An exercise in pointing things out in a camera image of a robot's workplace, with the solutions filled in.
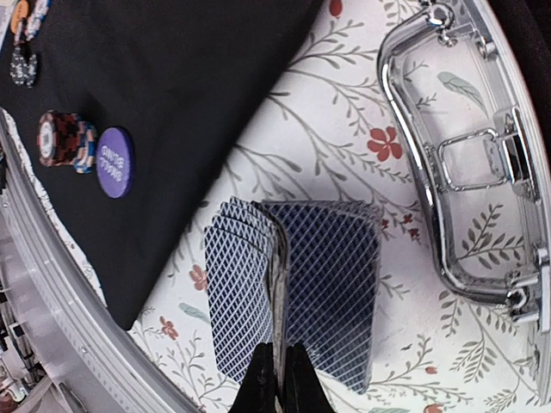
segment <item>metal handle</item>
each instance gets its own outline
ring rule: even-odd
[[[483,305],[505,305],[512,309],[524,306],[529,300],[527,287],[512,287],[505,280],[481,279],[474,277],[463,269],[455,256],[453,227],[447,191],[480,188],[457,187],[451,181],[441,156],[445,146],[459,140],[477,138],[488,134],[495,141],[498,139],[492,130],[478,131],[471,135],[450,139],[437,149],[427,145],[422,137],[429,137],[426,125],[415,103],[408,99],[405,90],[403,72],[397,57],[411,50],[430,37],[438,37],[441,44],[453,46],[454,39],[446,32],[454,22],[453,10],[442,3],[432,3],[409,20],[398,25],[386,37],[379,52],[377,73],[383,93],[385,94],[394,118],[402,132],[403,142],[409,150],[412,175],[418,187],[424,215],[429,227],[432,242],[433,260],[444,285],[453,293]],[[482,185],[483,188],[497,183]]]

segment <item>deck of cards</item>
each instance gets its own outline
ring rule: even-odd
[[[206,232],[208,303],[219,370],[241,383],[254,348],[287,346],[364,393],[378,289],[381,210],[363,201],[232,198]]]

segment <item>orange object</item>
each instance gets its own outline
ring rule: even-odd
[[[28,16],[27,0],[21,0],[15,7],[14,14],[11,16],[11,32],[15,34],[19,21]]]

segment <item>floral tablecloth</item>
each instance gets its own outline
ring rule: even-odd
[[[504,312],[464,302],[437,279],[397,130],[376,80],[386,33],[418,9],[413,0],[331,0],[306,44],[266,98],[175,249],[129,335],[207,412],[231,406],[238,385],[214,362],[203,233],[231,195],[245,200],[365,200],[385,211],[374,376],[366,394],[320,374],[339,413],[549,413],[536,407],[529,328]],[[492,98],[467,45],[417,50],[404,68],[429,129],[442,139],[489,126]],[[59,222],[9,119],[22,164],[91,285],[85,254]],[[487,164],[466,146],[447,159],[468,181]],[[523,262],[517,203],[509,189],[452,202],[461,264],[503,276]]]

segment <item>red flower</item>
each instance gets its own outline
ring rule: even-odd
[[[393,154],[393,157],[400,159],[402,157],[402,147],[400,144],[394,142],[396,139],[396,129],[389,126],[387,128],[387,133],[382,129],[372,129],[371,138],[368,142],[368,149],[377,154],[377,159],[380,162],[385,162],[390,154]]]
[[[429,404],[424,408],[423,413],[442,413],[441,404]]]
[[[189,271],[189,276],[191,280],[195,282],[196,290],[200,291],[207,289],[207,271],[203,271],[201,267],[196,264],[191,271]]]
[[[412,236],[412,240],[413,239],[419,239],[419,229],[417,228],[411,228],[410,230],[407,230],[410,235]]]
[[[333,17],[339,17],[343,12],[342,0],[331,0],[329,3],[329,12]]]
[[[165,320],[164,317],[162,316],[159,320],[163,325],[163,328],[161,329],[161,331],[163,331],[163,333],[168,337],[170,337],[172,340],[176,340],[178,337],[178,332],[174,328],[174,324],[169,320]]]

